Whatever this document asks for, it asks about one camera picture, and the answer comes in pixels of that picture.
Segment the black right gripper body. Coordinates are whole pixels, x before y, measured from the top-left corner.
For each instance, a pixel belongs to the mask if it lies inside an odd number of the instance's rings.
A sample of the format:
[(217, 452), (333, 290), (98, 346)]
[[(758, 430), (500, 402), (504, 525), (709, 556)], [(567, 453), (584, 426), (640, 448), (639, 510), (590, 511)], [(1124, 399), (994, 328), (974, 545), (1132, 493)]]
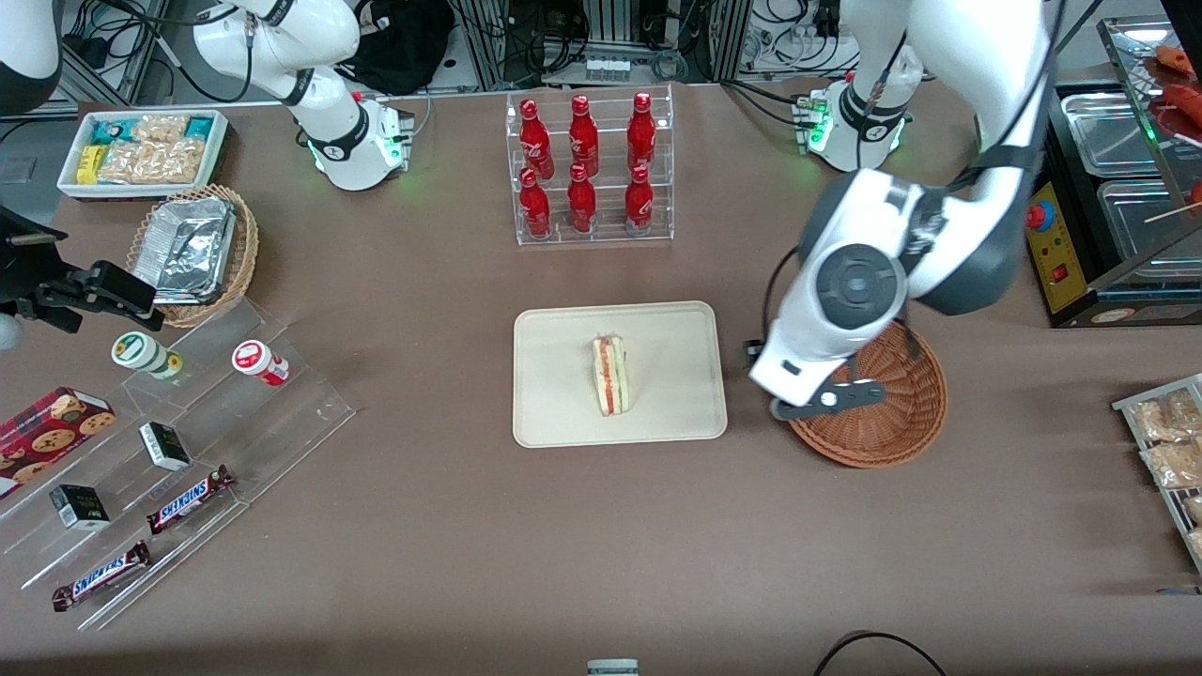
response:
[(1, 303), (31, 295), (42, 284), (69, 273), (69, 265), (56, 253), (56, 243), (69, 238), (14, 213), (1, 209)]

